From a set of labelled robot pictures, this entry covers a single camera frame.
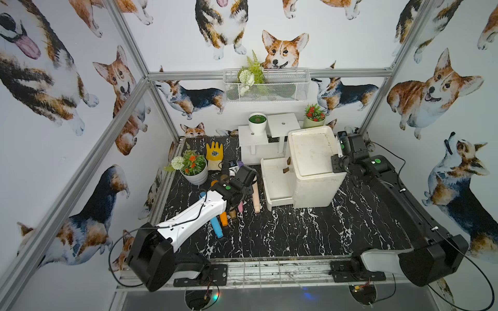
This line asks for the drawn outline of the beige cream microphone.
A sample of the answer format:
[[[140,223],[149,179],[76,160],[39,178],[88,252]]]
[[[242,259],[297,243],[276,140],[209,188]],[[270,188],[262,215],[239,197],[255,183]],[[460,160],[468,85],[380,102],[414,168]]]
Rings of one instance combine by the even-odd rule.
[[[254,206],[254,212],[258,214],[261,212],[261,202],[259,198],[258,183],[256,181],[252,184],[252,188],[253,188],[252,201]]]

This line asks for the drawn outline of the gold brown microphone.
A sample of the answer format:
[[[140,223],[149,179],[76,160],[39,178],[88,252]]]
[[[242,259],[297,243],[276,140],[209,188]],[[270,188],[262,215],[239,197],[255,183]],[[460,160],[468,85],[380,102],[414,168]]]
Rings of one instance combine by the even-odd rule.
[[[225,187],[228,187],[230,188],[231,185],[230,185],[230,176],[228,176],[227,174],[223,174],[221,177],[220,177],[220,180],[223,182],[224,186]],[[233,198],[230,197],[228,199],[228,203],[227,203],[227,215],[229,216],[230,220],[231,221],[236,221],[237,220],[237,211],[235,209],[235,207],[233,206]]]

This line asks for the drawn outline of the orange microphone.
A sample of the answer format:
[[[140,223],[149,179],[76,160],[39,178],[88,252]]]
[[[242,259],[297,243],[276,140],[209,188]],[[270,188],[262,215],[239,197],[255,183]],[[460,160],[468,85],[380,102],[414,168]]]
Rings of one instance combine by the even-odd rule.
[[[218,181],[217,180],[214,180],[211,182],[211,186],[214,186]],[[227,213],[226,212],[223,212],[219,215],[219,218],[220,218],[220,221],[221,221],[221,224],[223,227],[227,227],[228,226],[228,217],[227,217]]]

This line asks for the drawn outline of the blue microphone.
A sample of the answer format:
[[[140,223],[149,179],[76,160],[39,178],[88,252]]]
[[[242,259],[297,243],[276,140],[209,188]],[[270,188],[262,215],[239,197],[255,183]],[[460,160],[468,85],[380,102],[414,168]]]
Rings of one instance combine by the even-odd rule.
[[[204,199],[205,202],[202,205],[200,219],[202,219],[203,222],[209,220],[217,238],[222,238],[223,231],[220,222],[218,221],[218,216],[225,212],[226,201],[220,193],[213,190],[209,190]]]

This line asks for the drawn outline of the white drawer cabinet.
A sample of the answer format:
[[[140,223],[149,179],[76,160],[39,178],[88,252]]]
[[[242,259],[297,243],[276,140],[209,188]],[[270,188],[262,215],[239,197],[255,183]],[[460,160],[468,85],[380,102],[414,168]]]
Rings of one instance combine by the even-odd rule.
[[[331,158],[342,156],[338,139],[328,126],[294,130],[288,135],[292,168],[296,176],[293,207],[327,207],[346,177],[334,172]]]

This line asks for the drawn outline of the white bottom drawer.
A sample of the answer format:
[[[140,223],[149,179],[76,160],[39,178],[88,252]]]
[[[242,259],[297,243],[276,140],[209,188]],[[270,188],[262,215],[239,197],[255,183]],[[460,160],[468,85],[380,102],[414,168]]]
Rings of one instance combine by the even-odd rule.
[[[294,204],[296,175],[288,158],[262,159],[261,171],[268,211]]]

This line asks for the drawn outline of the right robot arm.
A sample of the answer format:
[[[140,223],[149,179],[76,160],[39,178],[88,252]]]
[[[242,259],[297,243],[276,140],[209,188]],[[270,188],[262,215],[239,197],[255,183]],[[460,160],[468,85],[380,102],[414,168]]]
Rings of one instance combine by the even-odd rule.
[[[416,202],[394,165],[381,155],[370,155],[359,134],[338,133],[339,154],[331,157],[333,172],[345,172],[368,185],[401,221],[411,244],[404,250],[363,251],[359,258],[370,272],[405,276],[423,287],[455,273],[468,247],[462,235],[452,235]]]

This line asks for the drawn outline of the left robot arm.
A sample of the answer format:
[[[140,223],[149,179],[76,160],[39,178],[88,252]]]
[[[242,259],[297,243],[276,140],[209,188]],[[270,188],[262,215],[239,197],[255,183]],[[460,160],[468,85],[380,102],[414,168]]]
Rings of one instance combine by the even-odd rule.
[[[176,273],[189,279],[207,269],[208,261],[178,263],[175,253],[204,224],[250,196],[257,176],[257,170],[244,165],[228,182],[216,183],[180,214],[157,226],[146,223],[137,230],[127,264],[148,291],[159,290]]]

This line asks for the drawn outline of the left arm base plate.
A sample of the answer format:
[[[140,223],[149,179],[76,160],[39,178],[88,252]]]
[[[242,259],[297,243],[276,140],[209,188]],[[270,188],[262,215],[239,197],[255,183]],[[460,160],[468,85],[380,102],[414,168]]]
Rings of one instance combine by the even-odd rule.
[[[173,286],[201,287],[211,285],[225,286],[228,281],[227,264],[181,264],[172,276]]]

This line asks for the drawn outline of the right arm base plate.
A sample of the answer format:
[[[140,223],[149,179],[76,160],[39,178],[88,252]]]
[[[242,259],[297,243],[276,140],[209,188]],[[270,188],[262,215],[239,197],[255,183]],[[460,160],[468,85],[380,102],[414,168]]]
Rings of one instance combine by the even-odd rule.
[[[332,260],[329,265],[329,274],[336,283],[386,281],[383,272],[370,272],[356,259]]]

